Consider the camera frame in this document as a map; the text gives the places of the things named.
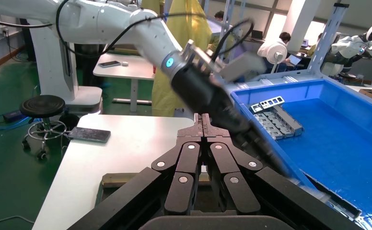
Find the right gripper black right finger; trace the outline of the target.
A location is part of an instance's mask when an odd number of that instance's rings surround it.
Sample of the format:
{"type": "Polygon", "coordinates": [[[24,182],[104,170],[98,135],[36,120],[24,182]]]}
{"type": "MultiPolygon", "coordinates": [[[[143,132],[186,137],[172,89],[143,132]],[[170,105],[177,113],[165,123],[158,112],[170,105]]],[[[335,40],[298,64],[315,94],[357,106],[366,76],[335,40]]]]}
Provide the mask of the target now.
{"type": "Polygon", "coordinates": [[[207,166],[210,184],[222,211],[255,214],[261,206],[248,181],[249,176],[263,168],[263,164],[234,146],[229,132],[214,127],[208,114],[202,115],[207,166]]]}

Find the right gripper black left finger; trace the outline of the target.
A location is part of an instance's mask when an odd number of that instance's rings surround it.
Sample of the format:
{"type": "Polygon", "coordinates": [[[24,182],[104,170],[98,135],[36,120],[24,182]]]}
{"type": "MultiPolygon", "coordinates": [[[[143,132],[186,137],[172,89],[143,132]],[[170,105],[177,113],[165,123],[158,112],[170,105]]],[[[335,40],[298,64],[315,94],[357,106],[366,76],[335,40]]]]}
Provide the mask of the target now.
{"type": "Polygon", "coordinates": [[[189,215],[194,207],[201,173],[198,160],[202,139],[201,116],[194,114],[193,126],[178,130],[175,146],[151,164],[168,186],[163,206],[166,215],[189,215]]]}

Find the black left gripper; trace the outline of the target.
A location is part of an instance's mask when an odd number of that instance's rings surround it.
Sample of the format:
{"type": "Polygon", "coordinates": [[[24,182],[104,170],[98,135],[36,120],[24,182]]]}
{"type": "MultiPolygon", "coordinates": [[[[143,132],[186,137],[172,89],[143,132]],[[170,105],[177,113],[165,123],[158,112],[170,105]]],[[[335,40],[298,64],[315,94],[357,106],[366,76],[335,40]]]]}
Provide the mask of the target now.
{"type": "Polygon", "coordinates": [[[234,108],[227,92],[209,75],[188,64],[173,76],[171,87],[193,113],[208,114],[213,126],[234,134],[234,141],[243,151],[282,176],[289,177],[286,165],[265,136],[234,108]]]}

